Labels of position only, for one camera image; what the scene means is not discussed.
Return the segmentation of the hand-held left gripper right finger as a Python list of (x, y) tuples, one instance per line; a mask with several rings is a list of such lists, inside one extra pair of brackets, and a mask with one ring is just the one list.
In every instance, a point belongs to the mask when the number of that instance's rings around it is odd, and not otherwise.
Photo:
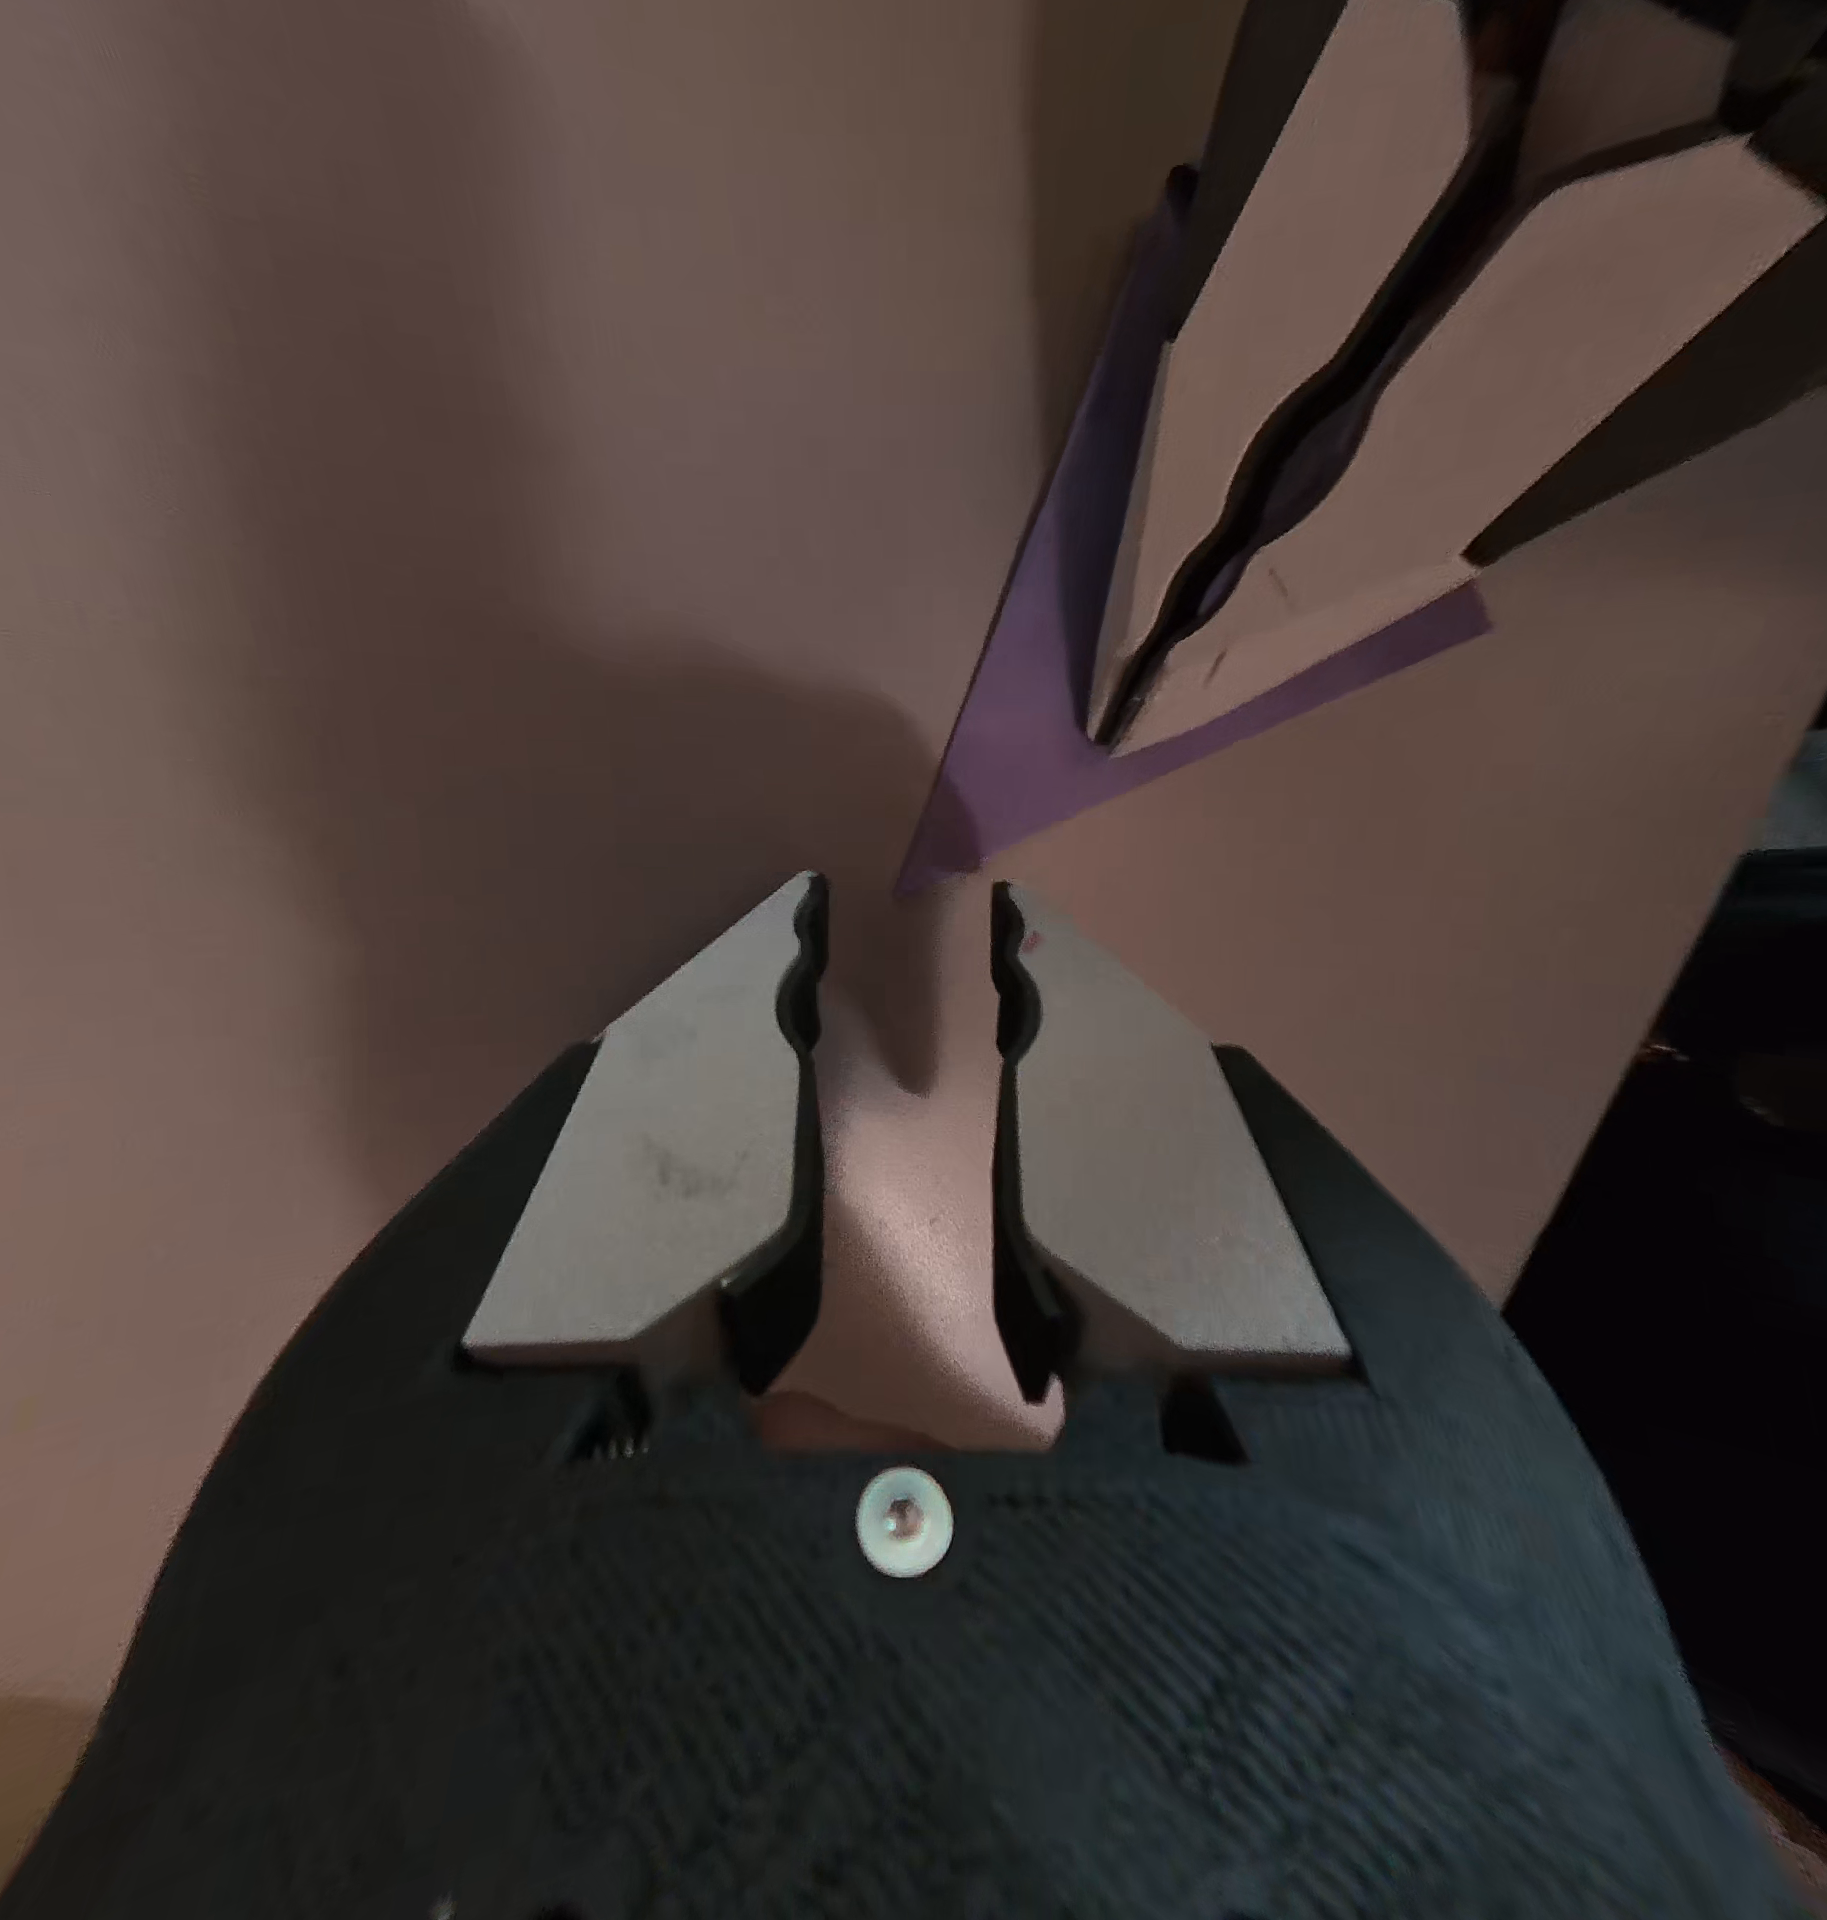
[(1355, 1353), (1212, 1035), (1035, 891), (988, 895), (993, 1317), (1086, 1377), (1346, 1377)]

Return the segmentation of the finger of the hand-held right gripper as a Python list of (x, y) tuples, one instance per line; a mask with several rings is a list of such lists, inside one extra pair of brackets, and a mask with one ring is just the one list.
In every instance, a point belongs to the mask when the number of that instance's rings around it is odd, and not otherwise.
[(1476, 583), (1827, 231), (1827, 5), (1241, 5), (1117, 531), (1117, 752)]
[(1162, 355), (1093, 639), (1093, 747), (1190, 734), (1190, 633), (1346, 466), (1340, 411), (1511, 83), (1472, 5), (1245, 5), (1162, 284)]

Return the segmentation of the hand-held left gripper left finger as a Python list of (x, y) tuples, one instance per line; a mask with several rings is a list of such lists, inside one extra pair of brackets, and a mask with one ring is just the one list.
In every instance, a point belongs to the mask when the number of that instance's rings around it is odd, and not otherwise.
[(825, 971), (828, 878), (799, 871), (601, 1031), (466, 1359), (782, 1382), (825, 1295)]

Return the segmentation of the grey textured mat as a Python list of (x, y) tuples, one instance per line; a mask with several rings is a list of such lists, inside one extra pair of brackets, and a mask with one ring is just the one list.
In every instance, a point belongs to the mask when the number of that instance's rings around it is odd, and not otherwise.
[(1827, 852), (1827, 725), (1812, 725), (1767, 797), (1758, 852)]

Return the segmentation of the dark cloth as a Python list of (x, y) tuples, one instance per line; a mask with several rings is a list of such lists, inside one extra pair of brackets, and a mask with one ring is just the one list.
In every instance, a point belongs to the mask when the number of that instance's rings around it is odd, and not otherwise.
[(1739, 859), (1508, 1323), (1715, 1734), (1827, 1821), (1827, 848)]

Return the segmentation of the purple paper sheet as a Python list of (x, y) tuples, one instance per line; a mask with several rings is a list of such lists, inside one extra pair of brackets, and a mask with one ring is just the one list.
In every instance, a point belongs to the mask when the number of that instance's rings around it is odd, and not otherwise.
[(1110, 754), (1086, 739), (1093, 633), (1162, 341), (1151, 297), (1176, 265), (1190, 193), (1196, 168), (1172, 163), (1162, 199), (1133, 231), (1088, 382), (1011, 551), (1000, 616), (976, 659), (922, 823), (904, 845), (895, 895), (914, 895), (943, 878), (967, 878), (993, 852), (1008, 852), (1088, 805), (1110, 805), (1494, 628), (1476, 586), (1458, 586), (1150, 752)]

